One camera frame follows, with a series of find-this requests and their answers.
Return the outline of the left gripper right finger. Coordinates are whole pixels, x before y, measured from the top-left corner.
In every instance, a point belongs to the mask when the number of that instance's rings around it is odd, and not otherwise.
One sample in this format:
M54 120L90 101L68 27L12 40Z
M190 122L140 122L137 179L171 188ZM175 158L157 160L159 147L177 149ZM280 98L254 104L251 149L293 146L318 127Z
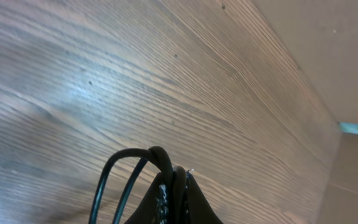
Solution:
M184 223L188 224L223 224L215 214L206 197L202 193L195 178L186 173Z

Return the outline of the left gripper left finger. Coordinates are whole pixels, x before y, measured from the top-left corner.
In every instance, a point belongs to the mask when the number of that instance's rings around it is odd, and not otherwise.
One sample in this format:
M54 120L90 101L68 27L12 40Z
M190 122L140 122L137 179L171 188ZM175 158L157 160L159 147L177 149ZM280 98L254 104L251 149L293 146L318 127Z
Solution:
M127 219L125 224L159 224L160 223L160 201L162 193L160 186L163 184L163 177L158 173L151 186L141 200L135 212Z

